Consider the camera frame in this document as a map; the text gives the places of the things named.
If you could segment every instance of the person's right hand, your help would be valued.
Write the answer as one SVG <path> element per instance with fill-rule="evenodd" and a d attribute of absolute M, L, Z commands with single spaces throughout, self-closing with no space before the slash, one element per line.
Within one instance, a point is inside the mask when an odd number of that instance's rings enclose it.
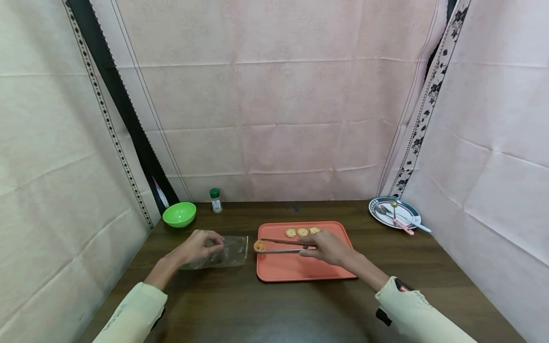
<path fill-rule="evenodd" d="M 299 241 L 314 243 L 317 246 L 316 249 L 303 250 L 299 252 L 299 255 L 314 257 L 335 266 L 344 267 L 346 261 L 351 259 L 353 255 L 358 254 L 328 230 L 301 237 Z"/>

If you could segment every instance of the spoon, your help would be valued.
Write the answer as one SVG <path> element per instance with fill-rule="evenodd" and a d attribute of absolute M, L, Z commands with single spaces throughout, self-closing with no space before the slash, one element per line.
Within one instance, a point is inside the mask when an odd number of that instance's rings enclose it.
<path fill-rule="evenodd" d="M 412 229 L 410 229 L 408 226 L 402 224 L 400 221 L 398 221 L 397 219 L 394 219 L 392 218 L 391 216 L 389 216 L 387 213 L 389 213 L 389 211 L 387 211 L 386 208 L 382 207 L 381 205 L 377 204 L 376 206 L 374 206 L 374 211 L 384 215 L 384 216 L 387 216 L 389 219 L 392 219 L 393 222 L 395 223 L 395 225 L 398 225 L 400 226 L 401 229 L 403 229 L 407 234 L 409 234 L 410 236 L 413 236 L 414 235 L 414 231 L 412 231 Z"/>

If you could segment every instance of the wooden table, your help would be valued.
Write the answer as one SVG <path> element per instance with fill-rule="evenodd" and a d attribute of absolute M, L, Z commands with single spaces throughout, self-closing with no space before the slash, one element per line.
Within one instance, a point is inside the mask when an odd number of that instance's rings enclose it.
<path fill-rule="evenodd" d="M 479 342 L 524 342 L 437 242 L 376 222 L 366 201 L 232 203 L 214 214 L 199 204 L 188 229 L 158 223 L 107 297 L 80 342 L 91 342 L 119 302 L 145 279 L 156 261 L 194 229 L 247 235 L 268 222 L 338 221 L 354 248 L 389 275 L 422 291 L 427 300 Z M 244 266 L 181 271 L 166 293 L 166 313 L 146 342 L 400 342 L 375 318 L 373 293 L 359 280 L 266 284 Z"/>

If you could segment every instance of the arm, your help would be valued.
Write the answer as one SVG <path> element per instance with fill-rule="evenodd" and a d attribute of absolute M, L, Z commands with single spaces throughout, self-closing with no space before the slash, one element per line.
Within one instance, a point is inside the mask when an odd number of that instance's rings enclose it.
<path fill-rule="evenodd" d="M 216 245 L 209 248 L 205 243 Z M 161 258 L 144 282 L 137 284 L 119 304 L 93 343 L 143 342 L 161 317 L 167 295 L 164 288 L 177 270 L 223 249 L 224 238 L 213 231 L 195 230 L 172 252 Z"/>
<path fill-rule="evenodd" d="M 364 281 L 374 292 L 382 311 L 399 333 L 418 343 L 475 343 L 469 335 L 431 306 L 417 290 L 395 277 L 389 277 L 364 255 L 349 249 L 329 231 L 301 239 L 315 243 L 316 250 L 304 250 L 301 256 L 314 257 L 340 266 Z"/>

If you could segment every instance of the sleeve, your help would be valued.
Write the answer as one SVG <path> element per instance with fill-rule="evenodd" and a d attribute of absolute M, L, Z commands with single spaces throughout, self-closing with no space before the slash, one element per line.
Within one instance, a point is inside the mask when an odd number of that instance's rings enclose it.
<path fill-rule="evenodd" d="M 398 332 L 414 342 L 420 343 L 475 343 L 468 334 L 451 322 L 436 308 L 431 306 L 425 297 L 409 286 L 391 277 L 376 294 L 381 304 L 383 319 L 387 325 L 391 322 Z"/>
<path fill-rule="evenodd" d="M 138 283 L 122 300 L 93 343 L 142 343 L 161 317 L 167 295 Z"/>

